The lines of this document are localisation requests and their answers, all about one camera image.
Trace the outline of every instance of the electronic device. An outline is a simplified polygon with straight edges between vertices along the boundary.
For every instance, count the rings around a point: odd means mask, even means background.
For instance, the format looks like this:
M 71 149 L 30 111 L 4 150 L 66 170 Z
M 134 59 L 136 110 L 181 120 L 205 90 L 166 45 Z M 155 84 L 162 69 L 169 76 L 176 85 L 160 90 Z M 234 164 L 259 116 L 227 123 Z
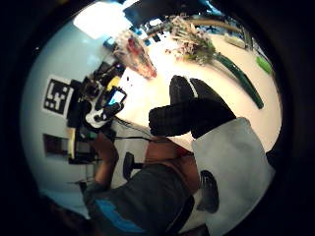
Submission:
M 126 98 L 126 96 L 127 96 L 127 93 L 123 89 L 113 87 L 108 96 L 106 105 L 112 105 L 116 102 L 122 103 L 123 100 Z

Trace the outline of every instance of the black cable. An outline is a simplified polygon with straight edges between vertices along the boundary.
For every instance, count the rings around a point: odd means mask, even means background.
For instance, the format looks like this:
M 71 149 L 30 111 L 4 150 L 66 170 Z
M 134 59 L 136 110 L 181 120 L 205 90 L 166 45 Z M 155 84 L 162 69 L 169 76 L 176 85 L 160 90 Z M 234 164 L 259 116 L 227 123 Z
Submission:
M 143 131 L 143 130 L 140 130 L 140 129 L 137 129 L 137 128 L 131 126 L 131 124 L 130 124 L 129 122 L 124 121 L 124 120 L 118 118 L 117 116 L 114 117 L 114 120 L 115 120 L 118 124 L 123 125 L 123 126 L 129 128 L 129 129 L 133 129 L 133 130 L 139 131 L 139 132 L 141 132 L 141 133 L 143 133 L 143 134 L 145 134 L 145 135 L 147 135 L 147 136 L 150 136 L 150 137 L 152 136 L 151 134 L 149 134 L 149 133 L 147 133 L 147 132 L 145 132 L 145 131 Z
M 169 143 L 170 141 L 166 141 L 166 140 L 151 140 L 142 136 L 131 136 L 131 137 L 119 137 L 116 136 L 115 140 L 145 140 L 148 142 L 153 142 L 153 143 Z

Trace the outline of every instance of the white cloth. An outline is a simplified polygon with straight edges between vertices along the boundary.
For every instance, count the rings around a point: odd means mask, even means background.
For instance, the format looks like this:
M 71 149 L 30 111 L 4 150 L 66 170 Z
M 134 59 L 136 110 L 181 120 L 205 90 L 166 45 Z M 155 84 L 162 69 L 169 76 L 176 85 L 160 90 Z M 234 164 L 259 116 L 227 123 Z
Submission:
M 217 180 L 220 206 L 206 213 L 212 236 L 235 227 L 259 203 L 275 175 L 250 123 L 237 118 L 193 142 L 199 172 L 209 170 Z

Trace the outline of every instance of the desk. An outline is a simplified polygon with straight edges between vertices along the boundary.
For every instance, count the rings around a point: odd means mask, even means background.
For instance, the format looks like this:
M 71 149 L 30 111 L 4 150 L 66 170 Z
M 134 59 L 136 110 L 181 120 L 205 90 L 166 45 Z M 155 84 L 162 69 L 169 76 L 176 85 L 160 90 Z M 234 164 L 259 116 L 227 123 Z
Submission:
M 169 38 L 149 46 L 149 55 L 157 68 L 157 77 L 146 80 L 130 69 L 126 69 L 119 85 L 127 92 L 125 108 L 118 117 L 148 127 L 149 112 L 152 108 L 169 104 L 168 86 L 173 75 L 196 78 L 214 89 L 227 103 L 237 117 L 246 117 L 260 138 L 265 151 L 275 144 L 281 124 L 281 102 L 274 79 L 256 63 L 256 55 L 231 45 L 222 35 L 212 34 L 218 52 L 230 58 L 251 80 L 265 106 L 258 109 L 237 79 L 219 62 L 216 66 L 199 66 L 193 62 L 176 61 L 173 55 L 165 54 L 166 48 L 176 44 Z M 191 149 L 193 138 L 190 133 L 173 137 L 174 142 Z

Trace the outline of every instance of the fabric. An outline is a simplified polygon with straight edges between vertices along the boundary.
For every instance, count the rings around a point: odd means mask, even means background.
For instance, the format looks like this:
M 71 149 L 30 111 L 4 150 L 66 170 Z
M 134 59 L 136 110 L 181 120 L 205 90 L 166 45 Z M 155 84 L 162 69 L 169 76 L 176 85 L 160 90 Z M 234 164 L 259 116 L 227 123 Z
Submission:
M 198 170 L 208 170 L 216 178 L 220 206 L 216 213 L 206 214 L 206 224 L 212 236 L 223 235 L 259 203 L 275 170 L 245 118 L 213 129 L 192 148 Z
M 144 167 L 117 189 L 94 182 L 84 192 L 91 219 L 110 236 L 164 235 L 189 197 L 176 172 L 161 164 Z
M 192 136 L 198 138 L 234 118 L 234 114 L 220 103 L 194 98 L 152 109 L 149 126 L 155 136 L 179 136 L 191 131 Z

